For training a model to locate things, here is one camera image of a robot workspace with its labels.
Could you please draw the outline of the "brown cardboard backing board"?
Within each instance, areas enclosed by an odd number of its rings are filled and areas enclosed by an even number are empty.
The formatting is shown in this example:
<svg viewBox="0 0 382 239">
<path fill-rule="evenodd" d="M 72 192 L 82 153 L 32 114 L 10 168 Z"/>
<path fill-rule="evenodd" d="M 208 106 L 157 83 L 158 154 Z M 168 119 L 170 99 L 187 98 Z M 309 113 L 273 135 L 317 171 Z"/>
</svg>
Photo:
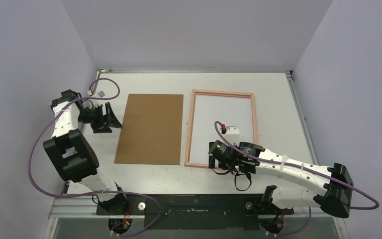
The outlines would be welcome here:
<svg viewBox="0 0 382 239">
<path fill-rule="evenodd" d="M 114 162 L 179 165 L 184 97 L 129 94 Z"/>
</svg>

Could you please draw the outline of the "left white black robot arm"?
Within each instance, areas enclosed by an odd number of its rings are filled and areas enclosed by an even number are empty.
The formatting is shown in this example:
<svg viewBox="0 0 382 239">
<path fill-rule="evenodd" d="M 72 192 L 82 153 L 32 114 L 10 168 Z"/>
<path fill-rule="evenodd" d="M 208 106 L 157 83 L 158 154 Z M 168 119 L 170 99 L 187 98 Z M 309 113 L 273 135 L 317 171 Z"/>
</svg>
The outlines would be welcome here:
<svg viewBox="0 0 382 239">
<path fill-rule="evenodd" d="M 111 133 L 113 128 L 122 128 L 111 104 L 98 104 L 103 92 L 93 95 L 88 107 L 83 106 L 81 94 L 66 90 L 54 99 L 51 110 L 58 117 L 49 140 L 43 148 L 64 181 L 79 183 L 97 196 L 97 204 L 107 213 L 118 215 L 128 211 L 128 200 L 122 188 L 109 182 L 99 172 L 99 161 L 91 145 L 79 129 L 79 124 L 89 124 L 94 133 Z"/>
</svg>

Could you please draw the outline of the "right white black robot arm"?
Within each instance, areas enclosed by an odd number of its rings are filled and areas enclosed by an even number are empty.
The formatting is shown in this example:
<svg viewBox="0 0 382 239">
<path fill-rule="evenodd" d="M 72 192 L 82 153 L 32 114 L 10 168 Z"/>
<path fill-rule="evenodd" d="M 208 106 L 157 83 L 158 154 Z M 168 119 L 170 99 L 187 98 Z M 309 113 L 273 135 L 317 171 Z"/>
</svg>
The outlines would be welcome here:
<svg viewBox="0 0 382 239">
<path fill-rule="evenodd" d="M 354 183 L 346 166 L 304 163 L 249 142 L 241 142 L 239 149 L 237 152 L 220 140 L 210 142 L 209 160 L 217 160 L 222 169 L 244 174 L 247 178 L 263 174 L 294 183 L 290 188 L 266 187 L 261 200 L 266 213 L 293 207 L 314 207 L 334 217 L 349 217 L 352 189 L 348 186 Z"/>
</svg>

